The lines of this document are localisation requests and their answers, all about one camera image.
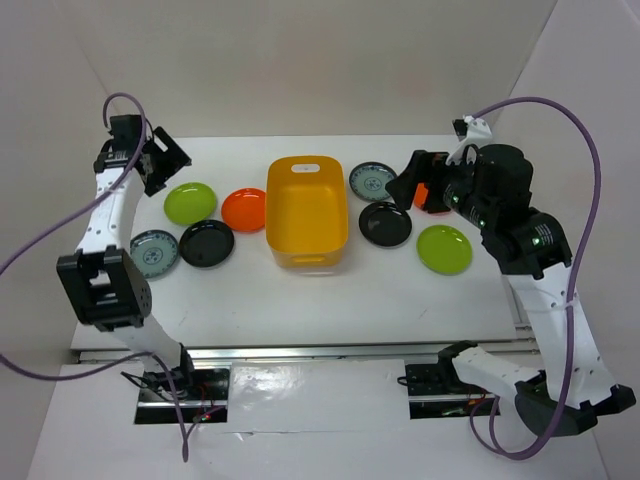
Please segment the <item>green plate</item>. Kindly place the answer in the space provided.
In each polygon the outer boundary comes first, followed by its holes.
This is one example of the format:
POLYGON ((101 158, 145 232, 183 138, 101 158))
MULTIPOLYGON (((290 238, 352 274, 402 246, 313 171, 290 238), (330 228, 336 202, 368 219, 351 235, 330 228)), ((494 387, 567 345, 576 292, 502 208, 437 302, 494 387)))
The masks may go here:
POLYGON ((421 262, 441 275, 458 275, 468 269, 473 260, 469 239, 458 229, 448 225, 425 228, 416 240, 421 262))
POLYGON ((214 213, 217 196, 214 190, 200 182, 189 182, 172 189, 165 198, 166 217, 178 225, 191 225, 214 213))

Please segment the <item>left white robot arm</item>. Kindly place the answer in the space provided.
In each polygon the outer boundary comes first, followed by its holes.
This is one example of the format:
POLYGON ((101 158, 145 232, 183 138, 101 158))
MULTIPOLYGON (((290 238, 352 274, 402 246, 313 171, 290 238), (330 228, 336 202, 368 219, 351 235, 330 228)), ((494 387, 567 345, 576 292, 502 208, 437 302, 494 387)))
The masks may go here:
POLYGON ((56 270, 79 322, 147 353, 151 383, 184 399, 197 387, 193 362, 155 319, 151 288, 129 247, 141 197, 165 188, 191 159, 163 128, 148 136, 146 127, 139 115, 111 117, 111 137, 93 164, 98 204, 75 252, 60 257, 56 270))

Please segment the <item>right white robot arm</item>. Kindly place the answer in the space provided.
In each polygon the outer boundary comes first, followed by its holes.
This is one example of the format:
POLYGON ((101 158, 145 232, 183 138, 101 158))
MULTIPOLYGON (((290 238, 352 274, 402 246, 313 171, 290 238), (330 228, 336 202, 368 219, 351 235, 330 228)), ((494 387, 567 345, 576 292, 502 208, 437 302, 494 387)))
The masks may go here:
POLYGON ((632 407, 633 390, 604 366, 569 277, 578 257, 556 218, 530 204, 533 166, 505 144, 475 148, 475 159, 449 163, 444 154, 417 150, 386 190, 408 209, 419 185, 428 212, 458 213, 476 226, 531 325, 543 358, 535 370, 496 357, 470 341, 438 354, 436 379, 448 392, 466 384, 510 402, 536 436, 577 436, 599 417, 632 407))

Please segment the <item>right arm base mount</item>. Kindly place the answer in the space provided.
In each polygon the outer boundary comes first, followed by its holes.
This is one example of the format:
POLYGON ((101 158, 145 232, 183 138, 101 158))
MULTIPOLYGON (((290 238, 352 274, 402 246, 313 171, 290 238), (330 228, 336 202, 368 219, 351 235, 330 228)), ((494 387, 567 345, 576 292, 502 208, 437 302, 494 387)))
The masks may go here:
POLYGON ((488 416, 493 395, 475 385, 446 380, 437 364, 406 364, 396 382, 406 389, 412 420, 488 416))

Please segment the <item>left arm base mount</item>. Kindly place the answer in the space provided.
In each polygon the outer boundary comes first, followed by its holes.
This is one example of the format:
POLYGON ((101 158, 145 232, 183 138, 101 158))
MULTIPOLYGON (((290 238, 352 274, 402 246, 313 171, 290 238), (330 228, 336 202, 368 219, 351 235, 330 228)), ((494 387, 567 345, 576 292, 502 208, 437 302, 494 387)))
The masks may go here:
MULTIPOLYGON (((168 388, 151 382, 148 373, 133 375, 121 371, 120 375, 138 389, 134 423, 136 425, 177 424, 174 399, 168 388)), ((229 367, 196 369, 193 384, 177 387, 178 400, 184 423, 226 423, 231 370, 229 367)))

